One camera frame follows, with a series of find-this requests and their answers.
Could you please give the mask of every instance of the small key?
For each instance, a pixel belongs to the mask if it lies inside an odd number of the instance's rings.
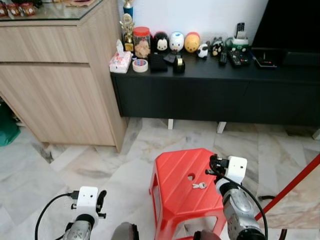
[[[207,187],[204,182],[200,182],[199,184],[193,183],[192,186],[194,189],[205,189]]]

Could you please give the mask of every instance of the cable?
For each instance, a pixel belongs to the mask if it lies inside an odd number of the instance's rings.
[[[262,200],[273,200],[275,198],[276,198],[275,196],[271,196],[271,195],[258,196],[258,199],[260,201],[262,201]],[[279,237],[279,240],[285,240],[286,236],[287,236],[287,232],[288,232],[287,229],[282,229],[280,237]]]
[[[267,218],[266,218],[266,215],[265,215],[265,212],[263,210],[263,208],[261,207],[260,203],[257,201],[257,199],[255,198],[255,196],[248,190],[246,189],[244,186],[240,185],[239,183],[231,180],[230,178],[226,177],[226,176],[223,176],[222,174],[220,174],[219,172],[217,171],[214,171],[214,174],[217,175],[218,177],[220,178],[224,178],[226,180],[228,180],[229,182],[237,185],[239,188],[241,188],[243,191],[245,191],[247,194],[249,194],[249,196],[252,198],[252,200],[254,201],[254,203],[256,204],[256,206],[259,208],[261,214],[262,214],[262,218],[263,218],[263,224],[264,224],[264,236],[265,236],[265,239],[268,240],[268,223],[267,223]]]
[[[55,198],[53,198],[50,202],[47,203],[47,205],[44,207],[44,209],[42,210],[42,212],[40,213],[40,216],[38,218],[38,220],[36,221],[35,224],[35,231],[34,231],[34,240],[38,240],[38,230],[39,230],[39,225],[40,225],[40,221],[45,213],[45,211],[47,210],[47,208],[57,199],[62,198],[62,197],[70,197],[71,193],[64,193],[64,194],[60,194],[58,196],[56,196]],[[58,237],[56,240],[60,240],[64,237],[64,235]]]

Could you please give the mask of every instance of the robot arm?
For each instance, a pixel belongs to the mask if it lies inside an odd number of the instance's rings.
[[[245,158],[229,156],[228,159],[219,158],[216,154],[210,157],[210,170],[206,174],[219,175],[215,179],[215,187],[223,197],[223,213],[227,220],[227,229],[230,240],[266,240],[254,215],[254,208],[245,193],[239,189],[247,168]],[[197,232],[194,240],[215,240],[213,234]]]
[[[240,185],[245,177],[247,160],[236,156],[222,159],[215,154],[210,157],[209,166],[211,169],[207,169],[205,173],[217,176],[214,183],[217,192],[223,197],[223,213],[227,220],[230,240],[266,240],[255,219],[252,204],[237,185]],[[106,194],[106,191],[102,191],[98,197],[96,187],[80,188],[76,197],[77,204],[71,207],[76,209],[75,221],[68,224],[63,240],[90,239],[91,231],[98,224],[99,218],[106,218],[105,213],[100,213]],[[128,222],[122,223],[114,231],[111,240],[139,240],[137,226]],[[203,230],[197,231],[193,240],[220,240],[220,238],[212,232]]]

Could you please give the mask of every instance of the television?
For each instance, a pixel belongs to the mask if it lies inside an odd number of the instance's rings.
[[[283,64],[320,63],[320,0],[269,0],[252,42],[252,50],[278,54]]]

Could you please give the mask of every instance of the jar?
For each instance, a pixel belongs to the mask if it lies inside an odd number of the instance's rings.
[[[13,15],[13,16],[20,16],[20,10],[19,10],[19,5],[16,3],[10,3],[7,4],[6,7],[8,8],[9,12]]]
[[[6,8],[6,4],[2,1],[0,1],[0,17],[7,16],[8,11]]]
[[[28,16],[36,14],[34,4],[32,2],[22,3],[20,7],[23,9],[24,13]]]
[[[135,55],[138,58],[146,59],[150,54],[151,35],[149,28],[138,26],[133,29],[133,42]]]

